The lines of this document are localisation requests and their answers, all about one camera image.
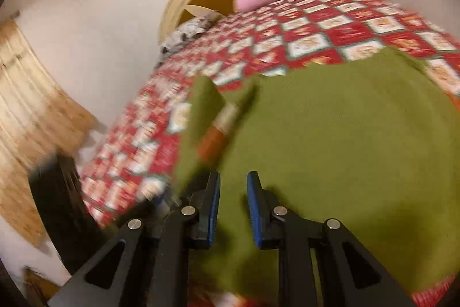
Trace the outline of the green orange cream striped sweater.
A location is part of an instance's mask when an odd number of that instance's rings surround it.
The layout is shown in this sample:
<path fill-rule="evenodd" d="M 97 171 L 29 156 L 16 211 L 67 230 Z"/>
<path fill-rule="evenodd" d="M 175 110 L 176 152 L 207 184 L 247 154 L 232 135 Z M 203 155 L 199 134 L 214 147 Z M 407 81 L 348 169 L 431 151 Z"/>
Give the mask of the green orange cream striped sweater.
<path fill-rule="evenodd" d="M 355 62 L 253 76 L 219 163 L 217 233 L 190 254 L 205 287 L 277 299 L 277 255 L 253 241 L 246 177 L 301 217 L 337 218 L 408 292 L 459 272 L 459 109 L 393 47 Z"/>

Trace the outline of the beige side curtain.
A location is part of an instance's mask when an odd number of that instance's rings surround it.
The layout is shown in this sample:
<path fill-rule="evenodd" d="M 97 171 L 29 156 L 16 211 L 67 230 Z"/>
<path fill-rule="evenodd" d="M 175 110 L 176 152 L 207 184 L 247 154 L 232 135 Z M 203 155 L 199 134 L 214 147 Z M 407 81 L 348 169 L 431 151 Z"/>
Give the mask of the beige side curtain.
<path fill-rule="evenodd" d="M 13 21 L 1 25 L 0 91 L 1 217 L 38 246 L 45 228 L 28 174 L 57 150 L 77 151 L 97 119 L 48 74 Z"/>

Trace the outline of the red teddy bear bedspread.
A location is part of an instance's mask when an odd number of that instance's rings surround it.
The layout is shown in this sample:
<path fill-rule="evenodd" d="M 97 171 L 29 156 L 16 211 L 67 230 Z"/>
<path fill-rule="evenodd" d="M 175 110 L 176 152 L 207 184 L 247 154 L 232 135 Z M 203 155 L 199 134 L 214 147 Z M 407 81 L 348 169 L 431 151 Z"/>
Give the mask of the red teddy bear bedspread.
<path fill-rule="evenodd" d="M 459 43 L 387 0 L 279 0 L 221 20 L 169 57 L 118 117 L 83 172 L 101 225 L 166 185 L 183 191 L 195 146 L 226 100 L 253 76 L 369 58 L 386 47 L 425 63 L 459 109 Z"/>

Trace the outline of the grey patterned pillow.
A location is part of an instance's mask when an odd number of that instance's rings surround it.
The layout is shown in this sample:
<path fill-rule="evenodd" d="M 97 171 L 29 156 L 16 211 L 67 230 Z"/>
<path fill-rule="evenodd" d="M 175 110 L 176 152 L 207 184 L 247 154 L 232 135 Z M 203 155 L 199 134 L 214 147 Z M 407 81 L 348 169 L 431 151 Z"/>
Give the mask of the grey patterned pillow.
<path fill-rule="evenodd" d="M 161 59 L 166 59 L 182 50 L 212 28 L 221 18 L 220 13 L 208 12 L 203 16 L 193 17 L 191 20 L 180 24 L 162 42 L 160 46 Z"/>

